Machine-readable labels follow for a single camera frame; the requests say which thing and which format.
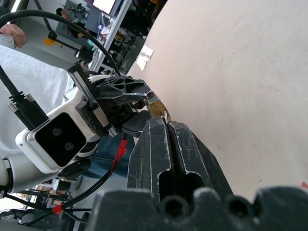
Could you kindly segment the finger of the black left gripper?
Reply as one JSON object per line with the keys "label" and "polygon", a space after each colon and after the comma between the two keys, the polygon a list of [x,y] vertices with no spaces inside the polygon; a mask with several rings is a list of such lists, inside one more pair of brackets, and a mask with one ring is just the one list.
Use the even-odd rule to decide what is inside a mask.
{"label": "finger of the black left gripper", "polygon": [[99,99],[115,100],[124,97],[148,99],[154,96],[154,92],[143,80],[133,79],[130,76],[105,78],[95,88]]}
{"label": "finger of the black left gripper", "polygon": [[151,118],[146,110],[138,112],[122,126],[122,131],[132,137],[139,138],[146,122]]}

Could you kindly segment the clear tape piece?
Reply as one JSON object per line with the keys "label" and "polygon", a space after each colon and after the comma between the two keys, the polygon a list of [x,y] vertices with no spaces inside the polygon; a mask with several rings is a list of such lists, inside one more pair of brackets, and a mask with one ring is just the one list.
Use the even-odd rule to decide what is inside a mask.
{"label": "clear tape piece", "polygon": [[151,60],[154,50],[144,45],[136,59],[136,64],[141,71],[144,71],[147,63]]}

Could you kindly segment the white metal post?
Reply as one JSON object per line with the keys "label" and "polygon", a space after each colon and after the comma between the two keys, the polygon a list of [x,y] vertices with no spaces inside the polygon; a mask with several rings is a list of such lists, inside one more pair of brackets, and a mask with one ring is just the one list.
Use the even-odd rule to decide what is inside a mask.
{"label": "white metal post", "polygon": [[[109,50],[117,32],[118,32],[118,29],[120,28],[121,23],[122,23],[125,15],[126,15],[128,9],[129,9],[130,5],[131,5],[131,3],[132,3],[132,0],[123,0],[121,6],[119,8],[119,12],[118,12],[117,16],[115,16],[112,19],[110,30],[108,32],[106,41],[103,44],[103,47],[107,51]],[[100,50],[95,51],[94,54],[93,54],[93,59],[92,59],[91,63],[89,64],[90,70],[91,71],[98,71],[99,68],[101,67],[101,65],[103,64],[103,61],[106,57],[107,56],[102,51],[100,51]]]}

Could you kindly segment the black stand with orange clip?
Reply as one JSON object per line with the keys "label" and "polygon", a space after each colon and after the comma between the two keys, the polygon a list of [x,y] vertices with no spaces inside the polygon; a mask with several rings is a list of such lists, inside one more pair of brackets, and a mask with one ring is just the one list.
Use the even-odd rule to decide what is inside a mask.
{"label": "black stand with orange clip", "polygon": [[80,50],[82,50],[82,51],[86,51],[87,50],[87,46],[81,46],[81,48],[78,49],[78,48],[76,48],[74,46],[71,46],[71,45],[69,45],[69,44],[59,40],[57,38],[56,32],[52,29],[48,19],[46,17],[43,17],[43,21],[44,21],[44,23],[45,23],[45,25],[46,25],[46,27],[47,27],[47,29],[49,31],[48,37],[44,40],[44,44],[46,46],[58,45],[60,48],[65,46],[65,47],[67,47],[67,48],[69,48],[69,49],[71,49],[71,50],[73,50],[75,52],[75,54],[74,54],[75,57],[78,57],[77,54],[80,52]]}

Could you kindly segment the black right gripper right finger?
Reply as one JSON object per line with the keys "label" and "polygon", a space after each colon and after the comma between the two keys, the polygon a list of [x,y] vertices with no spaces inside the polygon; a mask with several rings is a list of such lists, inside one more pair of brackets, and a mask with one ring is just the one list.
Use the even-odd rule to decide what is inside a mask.
{"label": "black right gripper right finger", "polygon": [[221,199],[233,194],[217,159],[187,125],[169,122],[169,141],[172,171],[181,196],[191,200],[194,191],[202,187],[214,190]]}

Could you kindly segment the white handheld controller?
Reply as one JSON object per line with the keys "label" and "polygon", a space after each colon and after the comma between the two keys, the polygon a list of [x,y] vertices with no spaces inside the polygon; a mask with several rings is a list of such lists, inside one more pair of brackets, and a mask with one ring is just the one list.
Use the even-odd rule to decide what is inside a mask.
{"label": "white handheld controller", "polygon": [[0,34],[0,45],[10,49],[15,49],[14,39],[11,35]]}

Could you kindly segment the bright computer monitor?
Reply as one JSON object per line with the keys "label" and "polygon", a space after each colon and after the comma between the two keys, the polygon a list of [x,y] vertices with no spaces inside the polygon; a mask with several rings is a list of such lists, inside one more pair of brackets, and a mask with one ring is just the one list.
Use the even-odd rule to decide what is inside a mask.
{"label": "bright computer monitor", "polygon": [[116,0],[94,0],[93,6],[98,8],[100,11],[109,14],[115,4]]}

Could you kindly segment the person's bare hand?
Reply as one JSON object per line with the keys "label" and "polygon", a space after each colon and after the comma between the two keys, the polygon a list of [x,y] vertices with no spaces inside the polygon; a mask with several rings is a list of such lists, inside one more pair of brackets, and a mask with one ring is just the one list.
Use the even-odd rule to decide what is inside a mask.
{"label": "person's bare hand", "polygon": [[14,24],[6,24],[1,27],[0,34],[12,36],[14,43],[18,48],[22,48],[27,42],[27,38],[23,30]]}

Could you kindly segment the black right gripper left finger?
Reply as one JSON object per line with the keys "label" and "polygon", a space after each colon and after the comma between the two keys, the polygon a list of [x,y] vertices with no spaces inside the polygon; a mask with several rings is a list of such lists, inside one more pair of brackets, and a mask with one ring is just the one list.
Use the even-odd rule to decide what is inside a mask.
{"label": "black right gripper left finger", "polygon": [[129,159],[127,187],[150,190],[160,202],[172,191],[167,126],[161,117],[149,119]]}

